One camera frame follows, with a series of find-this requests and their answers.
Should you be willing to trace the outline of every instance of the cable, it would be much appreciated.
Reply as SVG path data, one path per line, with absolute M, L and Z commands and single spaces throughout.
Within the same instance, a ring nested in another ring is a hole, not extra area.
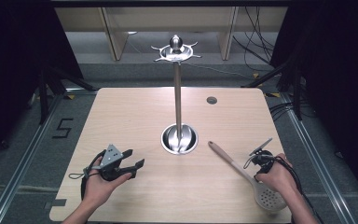
M 246 65 L 248 68 L 253 69 L 253 70 L 255 70 L 255 71 L 266 71 L 266 70 L 254 69 L 253 67 L 251 67 L 251 66 L 246 62 L 246 52 L 249 50 L 249 49 L 248 49 L 249 43 L 250 43 L 250 42 L 248 42 L 248 44 L 246 45 L 246 47 L 243 46 L 243 48 L 245 49 L 245 53 L 243 54 L 243 60 L 244 60 L 244 62 L 245 62 L 245 65 Z M 269 64 L 269 61 L 265 61 L 265 59 L 262 59 L 262 61 L 263 61 L 263 62 L 266 62 L 267 64 Z
M 263 61 L 264 63 L 269 63 L 269 61 L 267 61 L 266 59 L 262 58 L 260 55 L 256 54 L 254 51 L 248 49 L 247 47 L 245 47 L 242 43 L 240 43 L 240 41 L 237 40 L 237 38 L 235 36 L 232 36 L 232 38 L 245 50 L 249 51 L 250 53 L 252 53 L 255 57 L 257 57 L 258 59 L 260 59 L 261 61 Z
M 305 107 L 310 107 L 308 104 L 308 102 L 306 100 L 301 100 L 300 104 L 302 105 L 300 108 L 305 108 Z M 275 105 L 269 108 L 269 112 L 271 113 L 272 119 L 273 121 L 278 120 L 283 114 L 289 112 L 290 110 L 292 110 L 294 108 L 293 106 L 293 102 L 290 103 L 283 103 L 283 104 L 279 104 L 279 105 Z M 308 115 L 305 114 L 304 112 L 301 112 L 301 114 L 303 114 L 304 116 L 308 117 L 308 118 L 318 118 L 317 116 L 312 116 L 312 115 Z
M 295 170 L 293 169 L 293 167 L 291 167 L 282 157 L 280 156 L 276 156 L 275 161 L 277 161 L 280 165 L 282 165 L 284 168 L 286 168 L 287 171 L 289 171 L 290 175 L 293 177 L 293 179 L 296 182 L 296 187 L 298 189 L 298 191 L 300 192 L 300 194 L 304 194 L 303 190 L 302 190 L 302 186 L 301 183 L 299 181 L 298 175 L 295 172 Z
M 247 36 L 250 40 L 252 39 L 254 33 L 256 33 L 262 43 L 262 46 L 263 46 L 263 50 L 264 52 L 266 53 L 266 56 L 268 58 L 268 61 L 270 60 L 270 57 L 271 57 L 271 54 L 266 50 L 267 49 L 267 46 L 265 45 L 265 41 L 268 42 L 262 35 L 261 35 L 261 28 L 260 28 L 260 19 L 259 19 L 259 15 L 260 15 L 260 7 L 256 7 L 256 21 L 254 22 L 252 20 L 252 17 L 251 15 L 249 14 L 249 11 L 248 11 L 248 8 L 245 7 L 245 10 L 246 10 L 246 13 L 248 14 L 248 18 L 254 28 L 254 30 L 252 31 L 252 35 L 251 37 L 249 38 L 249 36 Z
M 84 174 L 69 174 L 68 177 L 71 179 L 78 179 L 82 177 Z
M 243 169 L 246 169 L 246 168 L 248 168 L 249 167 L 249 165 L 251 164 L 251 162 L 252 162 L 252 159 L 254 159 L 254 158 L 256 158 L 257 157 L 257 155 L 253 155 L 253 156 L 251 156 L 247 161 L 246 161 L 246 163 L 243 165 Z
M 248 77 L 248 76 L 240 74 L 240 73 L 226 72 L 226 71 L 218 70 L 218 69 L 215 69 L 215 68 L 212 68 L 212 67 L 205 67 L 205 66 L 195 65 L 193 63 L 182 63 L 182 64 L 187 64 L 189 66 L 198 67 L 198 68 L 210 69 L 210 70 L 213 70 L 213 71 L 219 72 L 219 73 L 230 74 L 230 75 L 238 75 L 238 76 L 241 76 L 241 77 L 246 77 L 246 78 L 253 79 L 252 77 Z
M 263 46 L 261 46 L 261 45 L 259 45 L 259 44 L 256 44 L 256 43 L 251 39 L 251 37 L 249 37 L 249 36 L 246 34 L 246 32 L 244 32 L 244 34 L 245 34 L 245 36 L 248 38 L 248 40 L 249 40 L 252 44 L 254 44 L 255 46 L 257 46 L 257 47 L 259 47 L 259 48 L 261 48 L 261 49 L 264 48 Z

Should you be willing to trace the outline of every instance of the metal stand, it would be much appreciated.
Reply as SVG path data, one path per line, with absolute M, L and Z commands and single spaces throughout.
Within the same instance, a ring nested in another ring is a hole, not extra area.
M 82 87 L 88 91 L 97 91 L 99 89 L 89 85 L 77 77 L 73 77 L 65 73 L 59 68 L 46 66 L 44 69 L 42 69 L 41 74 L 39 75 L 39 95 L 41 108 L 40 124 L 45 122 L 49 113 L 48 93 L 46 86 L 48 85 L 55 95 L 63 95 L 66 92 L 66 88 L 61 83 L 61 78 L 68 79 L 69 81 L 75 83 L 77 86 Z
M 193 55 L 192 46 L 196 45 L 184 45 L 182 39 L 175 35 L 170 45 L 157 49 L 159 50 L 160 58 L 156 59 L 173 62 L 174 71 L 174 90 L 175 90 L 175 113 L 176 124 L 168 126 L 161 135 L 161 144 L 168 152 L 181 155 L 186 154 L 194 150 L 199 142 L 197 132 L 190 126 L 182 123 L 182 99 L 181 99 L 181 64 L 180 62 L 187 60 L 191 57 L 200 57 Z

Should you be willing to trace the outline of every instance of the round metal plate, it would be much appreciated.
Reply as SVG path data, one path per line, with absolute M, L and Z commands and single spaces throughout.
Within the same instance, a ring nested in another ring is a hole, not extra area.
M 178 139 L 176 133 L 176 124 L 170 125 L 161 135 L 161 144 L 165 150 L 174 154 L 182 155 L 193 151 L 199 136 L 197 132 L 186 124 L 182 124 L 182 138 Z

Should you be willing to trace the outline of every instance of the human hand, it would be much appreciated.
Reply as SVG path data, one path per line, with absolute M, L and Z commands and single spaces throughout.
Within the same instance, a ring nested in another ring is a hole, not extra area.
M 98 158 L 93 165 L 100 165 L 102 159 L 102 157 Z M 86 184 L 83 203 L 87 203 L 94 208 L 101 206 L 106 203 L 113 190 L 130 179 L 130 177 L 131 173 L 127 173 L 113 181 L 106 181 L 99 175 L 97 170 L 91 170 Z
M 283 153 L 279 154 L 278 157 L 281 157 L 292 167 L 292 164 L 286 159 Z M 270 189 L 280 192 L 280 194 L 287 190 L 296 189 L 296 182 L 292 175 L 278 162 L 274 162 L 267 174 L 258 174 L 255 178 L 262 181 Z

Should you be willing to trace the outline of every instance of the metal frame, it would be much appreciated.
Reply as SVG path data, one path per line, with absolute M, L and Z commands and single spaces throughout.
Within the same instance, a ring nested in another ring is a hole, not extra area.
M 287 93 L 285 92 L 281 93 L 281 97 L 284 103 L 290 103 L 290 98 L 287 95 Z M 345 201 L 339 188 L 337 187 L 336 182 L 333 180 L 333 177 L 328 172 L 324 164 L 324 161 L 322 160 L 321 156 L 318 153 L 318 150 L 316 149 L 315 145 L 310 139 L 310 136 L 303 122 L 296 118 L 296 114 L 292 110 L 289 111 L 289 117 L 296 128 L 296 131 L 301 139 L 301 142 L 304 144 L 304 148 L 307 151 L 307 154 L 310 158 L 310 161 L 313 164 L 316 173 L 321 179 L 321 182 L 324 186 L 324 189 L 328 197 L 330 198 L 332 205 L 336 209 L 336 212 L 338 214 L 339 219 L 341 220 L 341 223 L 348 223 L 348 224 L 356 223 L 347 202 Z
M 34 138 L 32 139 L 30 145 L 27 147 L 27 150 L 22 156 L 21 161 L 16 168 L 16 171 L 10 178 L 9 182 L 5 187 L 4 192 L 0 197 L 0 223 L 2 222 L 2 219 L 4 218 L 7 209 L 9 208 L 11 202 L 14 199 L 14 196 L 16 195 L 16 191 L 34 158 L 34 154 L 36 153 L 37 148 L 39 147 L 39 144 L 42 141 L 45 132 L 47 131 L 47 128 L 51 122 L 51 118 L 53 117 L 54 112 L 57 109 L 61 99 L 62 95 L 56 95 L 54 97 L 50 105 L 51 112 L 46 117 L 45 122 L 40 124 L 37 128 Z

